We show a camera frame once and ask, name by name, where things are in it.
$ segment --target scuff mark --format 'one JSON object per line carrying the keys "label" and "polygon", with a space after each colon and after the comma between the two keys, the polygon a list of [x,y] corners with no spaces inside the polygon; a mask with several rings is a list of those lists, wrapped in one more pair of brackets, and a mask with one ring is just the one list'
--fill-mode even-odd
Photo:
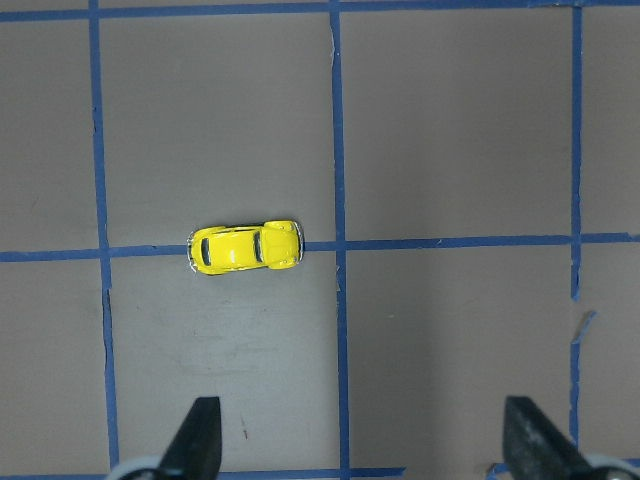
{"label": "scuff mark", "polygon": [[331,53],[329,56],[331,57],[331,68],[333,69],[333,61],[336,55],[336,41],[334,39],[333,27],[329,25],[329,30],[331,30]]}
{"label": "scuff mark", "polygon": [[242,433],[244,433],[244,439],[249,440],[249,432],[247,431],[247,424],[244,421],[244,417],[240,415],[240,423],[242,423]]}

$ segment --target gray surface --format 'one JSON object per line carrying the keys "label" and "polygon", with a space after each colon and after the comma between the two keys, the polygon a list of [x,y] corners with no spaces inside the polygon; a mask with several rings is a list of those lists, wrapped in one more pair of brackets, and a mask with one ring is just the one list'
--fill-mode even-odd
{"label": "gray surface", "polygon": [[0,475],[108,469],[100,267],[0,264]]}
{"label": "gray surface", "polygon": [[640,246],[584,249],[582,310],[599,315],[585,338],[582,445],[586,451],[640,457]]}
{"label": "gray surface", "polygon": [[0,64],[0,250],[97,247],[86,22],[2,23]]}
{"label": "gray surface", "polygon": [[567,233],[570,41],[567,9],[342,15],[348,237]]}
{"label": "gray surface", "polygon": [[87,0],[2,0],[0,12],[86,9]]}
{"label": "gray surface", "polygon": [[195,396],[220,395],[224,470],[338,466],[334,254],[213,278],[119,259],[113,282],[123,458],[162,452]]}
{"label": "gray surface", "polygon": [[640,233],[640,9],[584,20],[583,230]]}
{"label": "gray surface", "polygon": [[565,247],[348,258],[355,466],[477,479],[502,458],[502,407],[527,394],[566,431]]}
{"label": "gray surface", "polygon": [[102,52],[113,245],[281,217],[334,238],[327,15],[110,20]]}
{"label": "gray surface", "polygon": [[[637,230],[639,11],[585,9],[585,231]],[[342,15],[349,238],[569,233],[570,15]],[[328,15],[101,32],[112,245],[273,217],[334,239]],[[97,245],[88,57],[86,21],[0,24],[0,250]],[[591,309],[583,445],[640,456],[638,248],[585,246],[578,304],[568,247],[349,253],[353,465],[480,478],[507,393],[565,429]],[[0,282],[0,475],[104,473],[98,262],[0,264]],[[338,465],[333,254],[217,279],[117,259],[113,287],[123,459],[220,394],[225,470]]]}

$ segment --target car windshield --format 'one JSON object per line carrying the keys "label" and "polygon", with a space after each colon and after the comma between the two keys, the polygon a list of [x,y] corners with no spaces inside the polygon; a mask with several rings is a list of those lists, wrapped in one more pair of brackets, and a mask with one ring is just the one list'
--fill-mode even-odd
{"label": "car windshield", "polygon": [[256,252],[256,260],[264,262],[262,259],[262,245],[260,244],[260,232],[256,232],[253,236],[253,248]]}
{"label": "car windshield", "polygon": [[211,266],[211,257],[209,256],[209,239],[203,238],[200,244],[200,251],[202,252],[202,261],[205,265]]}

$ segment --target toy car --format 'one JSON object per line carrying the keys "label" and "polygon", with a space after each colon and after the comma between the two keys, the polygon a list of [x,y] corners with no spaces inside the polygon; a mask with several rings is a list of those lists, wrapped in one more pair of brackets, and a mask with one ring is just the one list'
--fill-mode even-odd
{"label": "toy car", "polygon": [[292,220],[274,220],[262,226],[209,227],[187,240],[189,265],[206,275],[268,267],[283,270],[302,260],[302,229]]}

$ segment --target yellow toy car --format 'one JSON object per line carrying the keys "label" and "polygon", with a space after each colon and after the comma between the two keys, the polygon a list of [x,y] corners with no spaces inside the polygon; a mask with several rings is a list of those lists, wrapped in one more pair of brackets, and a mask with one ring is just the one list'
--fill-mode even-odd
{"label": "yellow toy car", "polygon": [[292,220],[274,220],[262,226],[209,227],[187,240],[189,265],[205,275],[268,267],[283,270],[302,260],[302,229]]}

